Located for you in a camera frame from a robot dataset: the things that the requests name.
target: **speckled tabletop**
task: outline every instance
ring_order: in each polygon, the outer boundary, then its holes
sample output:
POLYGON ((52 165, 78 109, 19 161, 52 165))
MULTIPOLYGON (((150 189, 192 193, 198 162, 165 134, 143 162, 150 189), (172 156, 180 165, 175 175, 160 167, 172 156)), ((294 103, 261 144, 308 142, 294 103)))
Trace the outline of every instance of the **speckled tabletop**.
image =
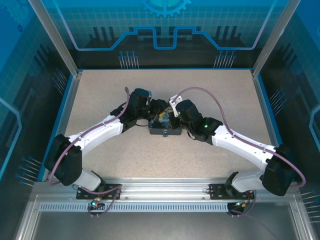
MULTIPOLYGON (((245 136, 270 144, 270 138, 249 70, 163 69, 84 70, 66 129, 66 136, 100 122, 125 102, 135 88, 152 91, 167 100, 188 87, 203 87, 220 101, 230 127, 245 136)), ((211 97, 193 90, 182 95, 204 117, 222 120, 211 97)), ((248 160, 221 147, 180 136, 150 135, 148 127, 133 127, 97 146, 83 167, 103 177, 205 178, 228 177, 234 171, 255 169, 248 160)))

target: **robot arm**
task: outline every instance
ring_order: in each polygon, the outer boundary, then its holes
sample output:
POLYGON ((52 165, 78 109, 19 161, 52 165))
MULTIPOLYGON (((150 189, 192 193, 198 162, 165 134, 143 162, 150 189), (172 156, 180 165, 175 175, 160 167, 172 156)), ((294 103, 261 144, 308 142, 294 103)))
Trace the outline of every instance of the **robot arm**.
POLYGON ((265 150, 286 156, 288 149, 285 149, 283 145, 276 148, 254 141, 233 130, 231 130, 231 134, 221 121, 211 117, 203 117, 190 100, 182 100, 179 96, 173 102, 175 97, 173 96, 169 101, 174 113, 174 116, 170 116, 173 128, 182 127, 190 132, 196 140, 228 149, 259 168, 259 170, 250 172, 234 172, 225 183, 225 189, 230 196, 237 192, 243 193, 259 189, 267 189, 277 196, 286 194, 296 172, 265 150), (234 135, 250 144, 260 146, 262 149, 247 144, 235 138, 234 135))
POLYGON ((104 120, 86 131, 68 137, 62 134, 56 136, 50 146, 44 166, 52 171, 63 151, 78 139, 62 158, 54 176, 65 186, 74 184, 90 191, 96 190, 102 183, 102 179, 96 173, 82 168, 83 158, 99 144, 135 126, 137 120, 154 118, 167 108, 165 101, 160 99, 150 101, 150 98, 150 92, 137 88, 131 93, 127 108, 119 118, 115 119, 115 116, 123 111, 122 106, 113 110, 104 120))
MULTIPOLYGON (((286 149, 283 146, 276 148, 254 141, 235 131, 229 131, 221 121, 212 117, 203 117, 190 100, 182 100, 179 96, 173 102, 174 98, 175 96, 169 101, 173 109, 173 115, 169 113, 173 129, 182 127, 190 132, 196 140, 228 149, 248 159, 259 168, 259 170, 252 172, 234 172, 228 178, 225 189, 231 197, 239 192, 259 189, 267 189, 278 196, 285 195, 296 172, 279 158, 265 151, 286 156, 286 149), (258 149, 244 143, 235 138, 235 135, 250 144, 263 148, 258 149)), ((95 191, 103 182, 96 173, 82 168, 82 160, 85 155, 107 139, 120 135, 135 126, 137 120, 154 120, 167 108, 168 104, 164 100, 151 100, 150 92, 137 88, 131 93, 127 108, 119 118, 115 119, 115 116, 119 116, 123 111, 122 106, 113 110, 103 121, 97 123, 96 127, 91 127, 92 130, 86 130, 69 137, 62 134, 56 136, 50 146, 44 166, 49 171, 53 171, 58 159, 68 148, 66 154, 61 158, 54 176, 65 186, 75 184, 95 191)))

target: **blue printed backdrop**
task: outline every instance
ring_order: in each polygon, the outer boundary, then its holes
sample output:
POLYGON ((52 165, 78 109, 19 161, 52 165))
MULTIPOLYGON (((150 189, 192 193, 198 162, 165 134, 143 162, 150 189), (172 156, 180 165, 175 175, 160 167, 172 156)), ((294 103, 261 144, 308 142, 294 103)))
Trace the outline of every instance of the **blue printed backdrop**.
POLYGON ((80 68, 250 68, 287 0, 43 2, 80 68))
POLYGON ((0 192, 5 196, 0 198, 0 239, 4 240, 14 238, 38 174, 37 167, 32 169, 22 157, 43 160, 70 73, 27 0, 0 0, 0 23, 0 192), (8 199, 14 211, 8 208, 8 199))
POLYGON ((320 186, 320 2, 303 0, 261 71, 282 141, 320 186))

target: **perforated metal strip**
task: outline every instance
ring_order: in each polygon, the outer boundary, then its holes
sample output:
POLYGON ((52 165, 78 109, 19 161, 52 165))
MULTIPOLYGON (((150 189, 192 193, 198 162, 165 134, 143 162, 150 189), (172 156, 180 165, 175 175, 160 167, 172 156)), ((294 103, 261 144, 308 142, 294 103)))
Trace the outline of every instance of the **perforated metal strip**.
MULTIPOLYGON (((41 212, 87 212, 88 202, 44 202, 41 203, 41 212)), ((109 206, 105 206, 93 212, 101 212, 109 206)), ((146 213, 206 213, 227 212, 227 203, 221 202, 115 202, 110 212, 146 212, 146 213)))

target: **gear graphic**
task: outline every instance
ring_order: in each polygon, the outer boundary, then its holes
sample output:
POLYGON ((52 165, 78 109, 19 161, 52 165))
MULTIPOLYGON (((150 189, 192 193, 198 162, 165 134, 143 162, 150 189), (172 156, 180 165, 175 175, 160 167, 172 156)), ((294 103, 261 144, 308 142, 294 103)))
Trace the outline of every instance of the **gear graphic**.
POLYGON ((141 0, 144 5, 144 10, 149 10, 150 14, 155 14, 157 17, 168 15, 171 17, 174 14, 180 14, 180 10, 187 9, 186 5, 191 4, 191 0, 141 0))
POLYGON ((6 10, 18 24, 22 24, 30 13, 27 0, 0 0, 0 7, 6 7, 6 10))

